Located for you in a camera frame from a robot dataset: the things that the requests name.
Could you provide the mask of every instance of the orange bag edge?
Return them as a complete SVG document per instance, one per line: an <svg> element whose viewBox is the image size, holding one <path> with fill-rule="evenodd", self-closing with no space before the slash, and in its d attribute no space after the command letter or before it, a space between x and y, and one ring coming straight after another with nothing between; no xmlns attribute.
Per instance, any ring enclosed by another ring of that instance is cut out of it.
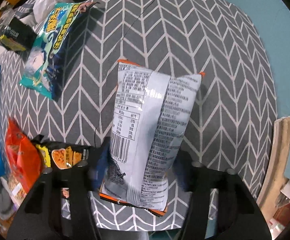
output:
<svg viewBox="0 0 290 240"><path fill-rule="evenodd" d="M112 196L106 195L106 194L101 193L101 192L99 193L99 197L105 201L109 201L109 202L112 202L115 204L120 204L120 205L124 205L124 206L131 206L131 207L136 207L136 208L142 208L142 207L134 206L126 201L119 200L117 198L114 198ZM149 212L151 212L153 215L155 215L157 217L162 217L167 212L167 203L166 203L165 209L163 211L160 211L157 209L150 209L150 208L143 208L143 209L147 209Z"/></svg>
<svg viewBox="0 0 290 240"><path fill-rule="evenodd" d="M126 63L126 64L132 64L132 65L136 65L136 66L141 67L141 65L139 65L139 64L137 64L135 62L132 62L132 61L130 61L128 59L119 59L119 60L117 60L117 62L122 62L122 63Z"/></svg>

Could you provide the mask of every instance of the white chevron pattern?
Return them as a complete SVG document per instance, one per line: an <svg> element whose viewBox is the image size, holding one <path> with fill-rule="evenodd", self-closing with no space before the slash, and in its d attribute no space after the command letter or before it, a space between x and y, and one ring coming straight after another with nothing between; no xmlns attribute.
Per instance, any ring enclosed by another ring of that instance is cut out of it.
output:
<svg viewBox="0 0 290 240"><path fill-rule="evenodd" d="M99 1L69 36L63 94L56 103L18 85L23 59L0 57L0 144L8 116L28 136L100 146L112 126L117 59L172 76L204 71L182 149L212 169L235 169L256 198L266 173L276 119L270 65L248 16L224 0ZM182 226L190 195L169 172L168 212L104 202L91 194L97 225L116 230ZM69 203L63 216L70 218ZM210 218L217 212L211 192Z"/></svg>

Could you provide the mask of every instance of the black cable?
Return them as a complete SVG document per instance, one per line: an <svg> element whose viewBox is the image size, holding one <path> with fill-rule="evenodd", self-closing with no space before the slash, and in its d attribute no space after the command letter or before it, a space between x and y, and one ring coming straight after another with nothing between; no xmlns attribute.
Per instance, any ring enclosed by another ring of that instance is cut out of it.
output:
<svg viewBox="0 0 290 240"><path fill-rule="evenodd" d="M124 37L126 36L126 34L129 32L129 30L131 29L131 27L134 25L134 23L137 21L137 20L139 20L139 18L142 16L142 14L147 10L147 8L149 7L149 6L151 6L154 2L155 2L156 0L152 0L150 3L149 3L149 5L146 5L146 7L144 8L144 10L143 10L143 12L142 13L140 13L140 15L137 17L137 19L131 24L131 26L130 26L130 28L126 31L126 33L125 33L125 35L119 40L119 41L121 41L122 39L124 39Z"/></svg>
<svg viewBox="0 0 290 240"><path fill-rule="evenodd" d="M95 133L94 133L94 146L96 147L96 131L97 131L98 126L95 128Z"/></svg>

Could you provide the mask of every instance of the black package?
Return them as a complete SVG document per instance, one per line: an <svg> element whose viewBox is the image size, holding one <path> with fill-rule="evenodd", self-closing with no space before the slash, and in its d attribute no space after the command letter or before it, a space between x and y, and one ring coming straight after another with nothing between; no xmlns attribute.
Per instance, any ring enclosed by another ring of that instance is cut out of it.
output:
<svg viewBox="0 0 290 240"><path fill-rule="evenodd" d="M13 15L0 26L0 45L15 52L30 50L37 37L32 28Z"/></svg>
<svg viewBox="0 0 290 240"><path fill-rule="evenodd" d="M97 191L100 188L105 171L111 160L109 137L105 137L103 144L98 148L43 140L43 135L37 135L31 142L40 152L45 167L67 169L78 163L79 160L87 160L88 173L86 178L89 180L89 183L87 183L88 190ZM64 191L63 197L66 198L66 196L66 191Z"/></svg>

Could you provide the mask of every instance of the white snack bag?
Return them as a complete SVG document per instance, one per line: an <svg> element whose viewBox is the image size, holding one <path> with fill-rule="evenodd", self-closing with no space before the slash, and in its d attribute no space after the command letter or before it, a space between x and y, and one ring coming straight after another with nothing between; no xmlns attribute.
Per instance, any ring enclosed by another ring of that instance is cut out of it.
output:
<svg viewBox="0 0 290 240"><path fill-rule="evenodd" d="M111 156L101 193L163 211L172 166L202 81L172 78L119 60Z"/></svg>

